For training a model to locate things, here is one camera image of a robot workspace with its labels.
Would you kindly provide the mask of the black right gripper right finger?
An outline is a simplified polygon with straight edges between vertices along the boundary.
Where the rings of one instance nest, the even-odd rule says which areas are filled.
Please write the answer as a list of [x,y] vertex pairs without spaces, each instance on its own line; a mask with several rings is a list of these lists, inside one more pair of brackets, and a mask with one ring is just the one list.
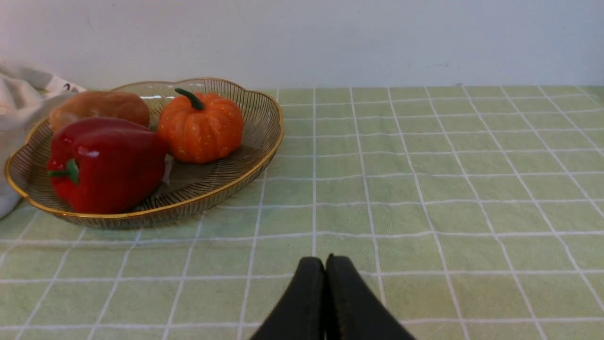
[[386,310],[347,256],[330,254],[325,268],[327,340],[413,340]]

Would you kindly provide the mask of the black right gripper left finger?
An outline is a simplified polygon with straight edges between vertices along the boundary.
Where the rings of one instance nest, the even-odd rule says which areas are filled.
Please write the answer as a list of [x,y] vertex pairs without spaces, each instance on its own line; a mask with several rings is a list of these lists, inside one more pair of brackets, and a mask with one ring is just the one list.
[[322,340],[325,270],[317,257],[303,257],[278,303],[252,340]]

